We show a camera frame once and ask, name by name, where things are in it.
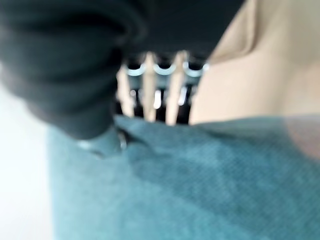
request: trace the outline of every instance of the white surface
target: white surface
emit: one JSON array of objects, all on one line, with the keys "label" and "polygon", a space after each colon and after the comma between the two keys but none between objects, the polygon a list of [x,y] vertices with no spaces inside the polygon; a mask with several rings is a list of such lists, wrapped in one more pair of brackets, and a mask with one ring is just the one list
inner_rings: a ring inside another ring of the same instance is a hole
[{"label": "white surface", "polygon": [[0,87],[0,239],[52,239],[45,126]]}]

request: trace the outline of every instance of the teal fabric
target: teal fabric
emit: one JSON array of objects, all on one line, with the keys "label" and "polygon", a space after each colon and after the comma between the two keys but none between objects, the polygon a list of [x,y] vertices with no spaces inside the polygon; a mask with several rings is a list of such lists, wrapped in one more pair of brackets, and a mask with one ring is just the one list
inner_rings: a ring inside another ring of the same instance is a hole
[{"label": "teal fabric", "polygon": [[320,164],[283,119],[117,125],[134,141],[102,160],[49,133],[54,240],[320,239]]}]

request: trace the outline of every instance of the teal cloth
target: teal cloth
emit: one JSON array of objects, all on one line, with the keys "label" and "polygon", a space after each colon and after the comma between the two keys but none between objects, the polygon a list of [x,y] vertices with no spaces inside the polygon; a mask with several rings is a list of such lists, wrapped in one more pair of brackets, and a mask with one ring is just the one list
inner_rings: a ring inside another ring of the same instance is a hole
[{"label": "teal cloth", "polygon": [[94,158],[48,135],[54,240],[318,240],[320,163],[278,117],[167,126]]}]

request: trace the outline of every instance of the beige fabric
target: beige fabric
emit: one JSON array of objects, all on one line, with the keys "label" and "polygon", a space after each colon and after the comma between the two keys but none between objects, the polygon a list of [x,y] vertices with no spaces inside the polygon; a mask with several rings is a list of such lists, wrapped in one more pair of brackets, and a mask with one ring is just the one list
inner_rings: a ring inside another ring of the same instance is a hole
[{"label": "beige fabric", "polygon": [[248,54],[257,36],[257,0],[247,0],[209,58],[210,64]]},{"label": "beige fabric", "polygon": [[[320,1],[248,0],[213,52],[194,98],[191,122],[320,112]],[[183,80],[181,57],[172,76],[168,123],[174,124]],[[145,113],[154,119],[154,75],[148,58]],[[131,116],[126,76],[119,73]]]},{"label": "beige fabric", "polygon": [[320,112],[320,1],[258,0],[256,7],[252,51],[211,66],[193,123]]}]

